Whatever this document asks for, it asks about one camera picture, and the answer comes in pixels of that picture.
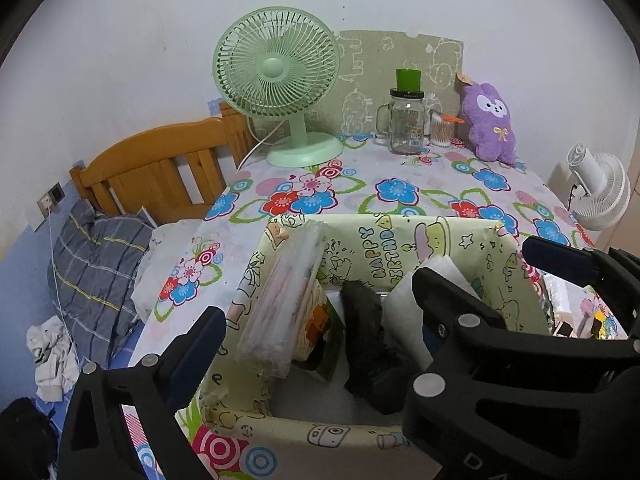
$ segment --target white fan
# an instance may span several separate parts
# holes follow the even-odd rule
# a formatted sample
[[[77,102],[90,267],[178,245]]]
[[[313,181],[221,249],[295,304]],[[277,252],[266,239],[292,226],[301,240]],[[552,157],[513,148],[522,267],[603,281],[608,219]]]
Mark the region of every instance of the white fan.
[[[619,158],[610,153],[592,155],[578,143],[566,161],[584,189],[584,196],[572,203],[576,221],[585,229],[602,231],[620,220],[629,204],[631,184]]]

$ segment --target stuffed animal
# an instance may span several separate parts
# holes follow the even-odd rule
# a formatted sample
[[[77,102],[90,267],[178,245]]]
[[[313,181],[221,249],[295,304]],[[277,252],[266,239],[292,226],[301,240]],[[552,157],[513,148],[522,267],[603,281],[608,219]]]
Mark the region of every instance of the stuffed animal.
[[[511,115],[498,91],[489,83],[473,83],[463,88],[462,113],[469,122],[469,140],[476,157],[485,162],[516,163],[516,138],[511,131]]]

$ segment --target black bag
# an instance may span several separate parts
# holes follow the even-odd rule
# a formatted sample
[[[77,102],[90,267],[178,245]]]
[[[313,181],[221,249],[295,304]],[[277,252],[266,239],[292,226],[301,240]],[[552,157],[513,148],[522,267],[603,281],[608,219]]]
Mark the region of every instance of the black bag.
[[[48,479],[58,458],[58,438],[49,417],[31,399],[15,399],[0,413],[0,471],[10,480]]]

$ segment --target jar handle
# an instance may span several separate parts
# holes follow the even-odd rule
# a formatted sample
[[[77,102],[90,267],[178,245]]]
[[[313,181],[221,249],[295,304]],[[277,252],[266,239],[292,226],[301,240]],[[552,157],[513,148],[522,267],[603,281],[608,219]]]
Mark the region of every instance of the jar handle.
[[[376,131],[380,134],[383,135],[385,137],[389,136],[389,129],[391,127],[391,112],[389,111],[389,105],[390,103],[384,103],[383,105],[380,105],[378,107],[378,111],[376,112]],[[380,112],[382,111],[382,108],[386,109],[386,118],[385,120],[385,124],[386,124],[386,128],[381,128],[380,127]]]

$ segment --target wall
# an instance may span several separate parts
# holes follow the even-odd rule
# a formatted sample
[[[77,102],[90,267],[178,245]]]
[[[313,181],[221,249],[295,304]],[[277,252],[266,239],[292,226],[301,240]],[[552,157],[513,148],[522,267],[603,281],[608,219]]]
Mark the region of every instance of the wall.
[[[54,241],[78,200],[72,183],[64,191],[64,199],[50,215]],[[35,233],[27,227],[0,261],[0,411],[17,397],[35,395],[27,329],[57,313],[47,286],[51,260],[49,235],[49,220]]]
[[[47,0],[0,68],[0,241],[78,159],[137,131],[202,118],[211,54],[234,19],[283,4],[333,30],[462,40],[465,72],[511,107],[518,152],[549,180],[583,140],[628,164],[638,60],[601,0]]]

